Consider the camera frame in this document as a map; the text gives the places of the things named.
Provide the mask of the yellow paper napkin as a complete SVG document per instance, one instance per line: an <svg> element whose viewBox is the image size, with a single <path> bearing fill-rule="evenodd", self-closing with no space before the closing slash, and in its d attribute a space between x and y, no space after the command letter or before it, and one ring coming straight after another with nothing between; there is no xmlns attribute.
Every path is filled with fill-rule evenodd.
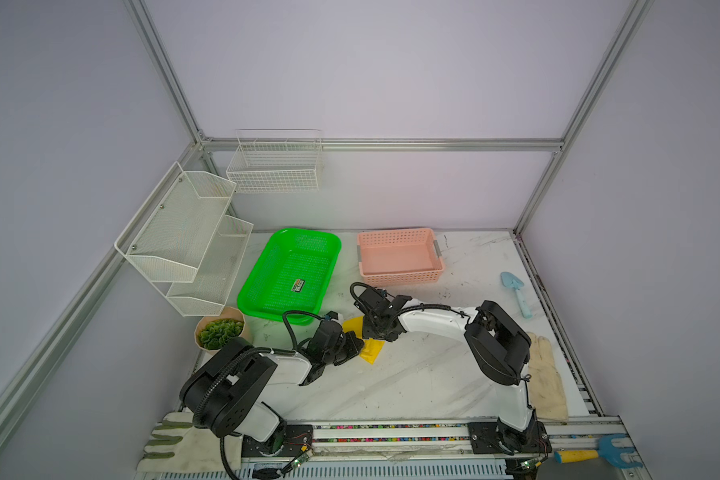
<svg viewBox="0 0 720 480"><path fill-rule="evenodd" d="M383 340L365 338L363 335L363 317L355 317L343 322L345 333L353 332L355 336L363 341L363 347L359 351L359 357L373 365L381 353L385 342Z"/></svg>

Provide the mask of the pink plastic basket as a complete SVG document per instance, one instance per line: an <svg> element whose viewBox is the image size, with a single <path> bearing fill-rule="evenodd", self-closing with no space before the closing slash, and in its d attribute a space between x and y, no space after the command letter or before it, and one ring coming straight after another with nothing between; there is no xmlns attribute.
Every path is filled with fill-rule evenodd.
<svg viewBox="0 0 720 480"><path fill-rule="evenodd" d="M431 228L361 232L357 251L363 281L376 287L434 283L445 271Z"/></svg>

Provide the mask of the green plastic basket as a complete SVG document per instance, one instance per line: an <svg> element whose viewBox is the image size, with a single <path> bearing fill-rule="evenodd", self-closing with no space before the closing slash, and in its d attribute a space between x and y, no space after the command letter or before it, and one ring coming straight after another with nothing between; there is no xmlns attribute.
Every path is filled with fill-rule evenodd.
<svg viewBox="0 0 720 480"><path fill-rule="evenodd" d="M286 311L317 314L328 290L342 242L335 234L286 228L272 234L238 296L245 315L280 322ZM300 293L292 291L304 279Z"/></svg>

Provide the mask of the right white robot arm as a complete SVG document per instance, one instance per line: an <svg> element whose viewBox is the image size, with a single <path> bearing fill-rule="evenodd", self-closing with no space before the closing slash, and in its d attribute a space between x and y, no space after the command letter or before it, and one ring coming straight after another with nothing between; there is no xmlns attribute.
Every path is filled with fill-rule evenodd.
<svg viewBox="0 0 720 480"><path fill-rule="evenodd" d="M383 342L410 332L461 341L482 374L497 385L495 447L514 455L538 437L541 427L528 391L532 341L496 302L485 300L474 308L425 303L407 295L392 296L363 282L352 283L349 292L362 313L361 356L372 360Z"/></svg>

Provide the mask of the potted green succulent plant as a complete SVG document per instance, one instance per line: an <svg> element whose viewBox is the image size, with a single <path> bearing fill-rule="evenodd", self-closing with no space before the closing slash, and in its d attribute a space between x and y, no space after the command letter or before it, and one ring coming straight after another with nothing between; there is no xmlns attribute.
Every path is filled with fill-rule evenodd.
<svg viewBox="0 0 720 480"><path fill-rule="evenodd" d="M196 345L208 353L219 351L234 338L253 343L250 326L244 314L235 307L226 307L219 316L203 317L194 332Z"/></svg>

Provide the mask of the light blue garden trowel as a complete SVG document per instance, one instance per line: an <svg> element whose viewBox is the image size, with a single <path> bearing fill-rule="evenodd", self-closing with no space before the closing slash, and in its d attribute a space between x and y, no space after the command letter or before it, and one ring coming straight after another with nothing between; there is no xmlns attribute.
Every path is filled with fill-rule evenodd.
<svg viewBox="0 0 720 480"><path fill-rule="evenodd" d="M525 319L531 319L533 317L533 313L522 292L522 289L525 286L524 282L508 271L504 271L500 274L500 280L504 287L510 289L514 293L522 316Z"/></svg>

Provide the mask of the white mesh two-tier shelf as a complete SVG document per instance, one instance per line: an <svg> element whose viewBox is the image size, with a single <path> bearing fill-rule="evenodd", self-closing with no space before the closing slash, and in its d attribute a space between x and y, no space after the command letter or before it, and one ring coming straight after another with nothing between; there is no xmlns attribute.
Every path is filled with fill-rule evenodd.
<svg viewBox="0 0 720 480"><path fill-rule="evenodd" d="M233 214L236 184L174 163L114 249L183 317L227 306L254 225Z"/></svg>

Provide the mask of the left green-striped work glove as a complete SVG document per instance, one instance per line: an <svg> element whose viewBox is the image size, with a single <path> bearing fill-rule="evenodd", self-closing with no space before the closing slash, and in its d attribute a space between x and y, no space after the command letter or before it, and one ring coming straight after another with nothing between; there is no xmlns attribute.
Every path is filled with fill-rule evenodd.
<svg viewBox="0 0 720 480"><path fill-rule="evenodd" d="M156 424L143 448L136 471L140 473L198 474L224 472L220 439L198 429L193 413L168 413Z"/></svg>

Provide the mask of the right beige work glove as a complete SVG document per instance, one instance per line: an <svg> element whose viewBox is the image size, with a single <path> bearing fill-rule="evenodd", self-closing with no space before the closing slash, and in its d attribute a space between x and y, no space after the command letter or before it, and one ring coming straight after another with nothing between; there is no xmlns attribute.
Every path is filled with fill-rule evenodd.
<svg viewBox="0 0 720 480"><path fill-rule="evenodd" d="M543 336L529 333L531 347L528 372L529 397L537 410L537 416L543 420L567 422L569 411L562 378L556 368L553 346Z"/></svg>

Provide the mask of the blue yellow garden fork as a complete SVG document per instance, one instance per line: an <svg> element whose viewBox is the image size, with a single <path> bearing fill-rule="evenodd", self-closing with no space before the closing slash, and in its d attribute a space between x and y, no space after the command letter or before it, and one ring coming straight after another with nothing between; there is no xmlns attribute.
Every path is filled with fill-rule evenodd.
<svg viewBox="0 0 720 480"><path fill-rule="evenodd" d="M554 460L559 464L567 464L600 458L618 469L642 468L643 464L632 458L636 453L634 447L615 445L616 441L626 438L625 434L606 435L599 439L596 449L556 451Z"/></svg>

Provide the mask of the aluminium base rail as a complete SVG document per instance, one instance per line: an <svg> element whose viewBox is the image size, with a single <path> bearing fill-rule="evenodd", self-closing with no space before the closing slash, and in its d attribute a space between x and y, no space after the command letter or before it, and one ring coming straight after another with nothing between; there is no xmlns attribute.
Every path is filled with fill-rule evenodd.
<svg viewBox="0 0 720 480"><path fill-rule="evenodd" d="M625 434L615 445L634 447L616 417L544 422L539 439L508 455L494 445L487 419L328 421L287 427L279 452L249 437L229 437L226 452L237 479L293 461L288 479L647 479L642 468L618 469L604 459L559 464L554 453L596 449L601 437ZM140 479L230 479L224 472L140 473Z"/></svg>

